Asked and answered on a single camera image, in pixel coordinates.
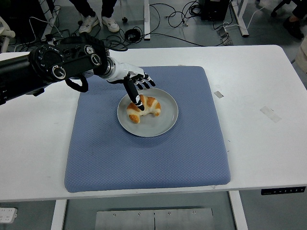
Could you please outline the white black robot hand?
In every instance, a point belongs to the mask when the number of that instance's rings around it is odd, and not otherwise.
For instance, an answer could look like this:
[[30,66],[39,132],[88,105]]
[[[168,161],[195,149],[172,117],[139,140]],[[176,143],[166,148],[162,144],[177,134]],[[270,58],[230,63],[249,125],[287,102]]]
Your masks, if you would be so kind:
[[150,86],[148,83],[155,86],[154,81],[140,67],[128,63],[119,63],[111,57],[108,57],[107,61],[108,67],[104,73],[104,79],[112,84],[123,84],[131,101],[137,108],[144,111],[144,105],[140,99],[136,86],[140,90],[143,89],[143,86],[149,89]]

